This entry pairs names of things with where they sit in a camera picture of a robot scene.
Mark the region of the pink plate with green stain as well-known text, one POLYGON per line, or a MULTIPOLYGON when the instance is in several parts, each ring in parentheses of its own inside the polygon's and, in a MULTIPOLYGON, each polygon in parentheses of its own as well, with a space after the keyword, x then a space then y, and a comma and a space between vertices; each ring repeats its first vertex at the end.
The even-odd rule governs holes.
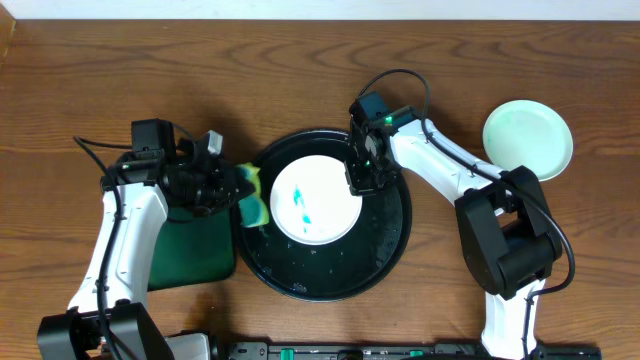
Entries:
POLYGON ((309 155, 286 165, 271 186, 272 219, 288 238, 319 246, 345 236, 359 219, 363 199, 350 192, 344 164, 309 155))

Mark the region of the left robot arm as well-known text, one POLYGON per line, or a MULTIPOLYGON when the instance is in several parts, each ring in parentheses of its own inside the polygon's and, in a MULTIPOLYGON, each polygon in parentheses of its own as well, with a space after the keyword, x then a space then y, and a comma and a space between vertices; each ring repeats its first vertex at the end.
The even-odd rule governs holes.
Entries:
POLYGON ((45 359, 210 359, 204 332, 163 336, 146 306, 154 249, 172 207, 209 216, 257 192, 256 169, 208 150, 125 153, 102 179, 103 220, 89 268, 65 313, 42 319, 45 359))

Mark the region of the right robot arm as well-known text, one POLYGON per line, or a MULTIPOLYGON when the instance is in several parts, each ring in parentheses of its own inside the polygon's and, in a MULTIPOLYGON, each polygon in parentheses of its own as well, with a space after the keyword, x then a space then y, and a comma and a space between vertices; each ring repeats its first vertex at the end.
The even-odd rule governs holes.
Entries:
POLYGON ((379 192, 407 169, 453 204, 464 261, 485 292, 483 347, 502 359, 537 354, 536 302, 548 291, 554 262, 569 250, 534 172, 489 164, 414 114, 354 116, 349 144, 353 194, 379 192))

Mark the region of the green yellow sponge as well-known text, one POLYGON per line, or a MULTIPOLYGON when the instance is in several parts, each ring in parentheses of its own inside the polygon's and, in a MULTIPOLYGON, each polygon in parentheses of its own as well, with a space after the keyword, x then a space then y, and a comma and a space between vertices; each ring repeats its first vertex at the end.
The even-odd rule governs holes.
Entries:
POLYGON ((242 172, 243 177, 250 182, 253 192, 238 202, 241 225, 244 228, 255 228, 266 225, 269 220, 269 210, 261 197, 261 180, 259 177, 260 168, 251 163, 240 164, 237 168, 242 172))

